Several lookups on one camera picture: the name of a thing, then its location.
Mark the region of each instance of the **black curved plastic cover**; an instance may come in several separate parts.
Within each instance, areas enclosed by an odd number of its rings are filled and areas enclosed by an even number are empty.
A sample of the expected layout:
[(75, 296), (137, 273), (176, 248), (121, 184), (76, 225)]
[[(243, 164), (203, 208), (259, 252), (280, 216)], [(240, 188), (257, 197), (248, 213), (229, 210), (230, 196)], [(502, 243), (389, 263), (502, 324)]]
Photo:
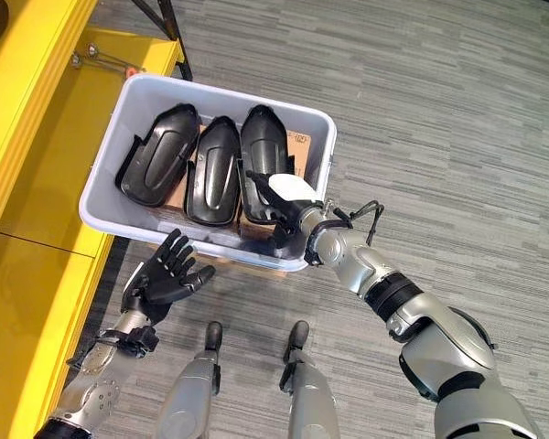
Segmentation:
[(239, 158), (236, 123), (227, 116), (217, 117), (199, 137), (196, 163), (188, 162), (185, 213), (191, 220), (208, 226), (233, 221), (240, 194)]
[(242, 126), (240, 140), (242, 160), (238, 163), (238, 174), (244, 214), (257, 224), (275, 224), (277, 210), (258, 193), (246, 171), (267, 175), (295, 171), (293, 157), (288, 156), (285, 126), (270, 107), (257, 105)]
[(181, 103), (162, 112), (142, 140), (135, 142), (116, 175), (116, 186), (132, 201), (148, 207), (163, 205), (185, 175), (199, 136), (193, 105)]

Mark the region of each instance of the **robotic hand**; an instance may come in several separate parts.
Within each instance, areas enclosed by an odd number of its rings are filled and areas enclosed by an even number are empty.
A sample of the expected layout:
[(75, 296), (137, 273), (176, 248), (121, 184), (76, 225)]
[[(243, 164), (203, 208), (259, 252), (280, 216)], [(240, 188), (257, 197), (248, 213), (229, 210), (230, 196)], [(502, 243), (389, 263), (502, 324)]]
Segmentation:
[[(439, 439), (542, 438), (522, 405), (501, 385), (494, 345), (471, 316), (421, 291), (371, 247), (383, 206), (372, 201), (347, 215), (325, 205), (301, 177), (247, 172), (258, 191), (278, 209), (278, 239), (307, 240), (305, 259), (327, 265), (404, 344), (399, 364), (421, 396), (437, 403)], [(352, 221), (367, 211), (376, 216), (364, 241)]]
[(80, 372), (65, 388), (59, 405), (35, 435), (38, 439), (89, 439), (111, 414), (135, 363), (155, 350), (154, 325), (171, 305), (201, 288), (215, 274), (211, 265), (188, 273), (195, 259), (188, 238), (173, 230), (124, 288), (121, 315), (103, 331), (81, 361)]

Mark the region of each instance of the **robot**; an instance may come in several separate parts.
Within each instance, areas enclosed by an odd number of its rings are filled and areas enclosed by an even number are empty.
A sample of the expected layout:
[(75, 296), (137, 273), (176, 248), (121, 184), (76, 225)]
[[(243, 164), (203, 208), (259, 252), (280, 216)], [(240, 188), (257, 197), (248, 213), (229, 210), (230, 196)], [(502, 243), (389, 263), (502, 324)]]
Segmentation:
[[(389, 336), (403, 345), (399, 364), (421, 396), (436, 403), (437, 439), (543, 438), (522, 405), (501, 385), (495, 346), (471, 316), (423, 292), (371, 246), (383, 206), (372, 201), (346, 214), (318, 200), (301, 177), (247, 171), (263, 198), (278, 212), (274, 240), (301, 240), (305, 259), (325, 265), (339, 282), (369, 305)], [(352, 222), (375, 212), (368, 237)], [(135, 362), (155, 349), (154, 325), (177, 300), (189, 297), (215, 273), (212, 266), (188, 274), (192, 249), (178, 230), (136, 269), (124, 289), (122, 315), (103, 331), (64, 390), (37, 439), (87, 439), (107, 416)], [(282, 391), (292, 396), (288, 437), (339, 438), (335, 401), (327, 380), (302, 350), (308, 324), (293, 327), (284, 354)], [(221, 325), (211, 322), (205, 349), (181, 372), (168, 394), (156, 437), (207, 437), (210, 402), (220, 389)]]

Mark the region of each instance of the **robot leg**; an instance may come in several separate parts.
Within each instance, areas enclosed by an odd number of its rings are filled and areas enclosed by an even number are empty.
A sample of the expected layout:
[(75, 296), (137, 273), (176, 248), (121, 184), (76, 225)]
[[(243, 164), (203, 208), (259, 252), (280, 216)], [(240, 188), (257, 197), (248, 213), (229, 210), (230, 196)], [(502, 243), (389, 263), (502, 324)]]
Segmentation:
[(335, 400), (328, 381), (309, 355), (301, 350), (308, 332), (307, 322), (297, 322), (285, 352), (286, 368), (279, 386), (293, 396), (288, 437), (339, 439)]
[(221, 324), (208, 324), (205, 349), (183, 369), (156, 423), (157, 439), (208, 437), (211, 396), (220, 391)]

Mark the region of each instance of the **cardboard box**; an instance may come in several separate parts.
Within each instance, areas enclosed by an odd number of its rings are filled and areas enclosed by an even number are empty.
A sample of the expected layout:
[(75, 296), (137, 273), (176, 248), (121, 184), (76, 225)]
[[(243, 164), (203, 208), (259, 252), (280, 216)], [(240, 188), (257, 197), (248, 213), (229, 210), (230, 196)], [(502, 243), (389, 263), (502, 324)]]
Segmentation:
[[(200, 130), (203, 132), (205, 126), (201, 126)], [(311, 136), (294, 131), (286, 132), (286, 144), (289, 155), (295, 156), (295, 174), (303, 177), (305, 175), (305, 166), (307, 165), (307, 157), (309, 155), (309, 147), (311, 146)], [(191, 160), (195, 160), (196, 153), (193, 153)], [(171, 193), (166, 208), (170, 209), (183, 209), (185, 202), (185, 191), (187, 189), (187, 175), (185, 175), (179, 184), (175, 187)], [(238, 214), (234, 221), (234, 227), (238, 229), (240, 236), (252, 240), (267, 240), (275, 226), (264, 226), (260, 224), (254, 224), (250, 222), (242, 211), (242, 201), (239, 202)]]

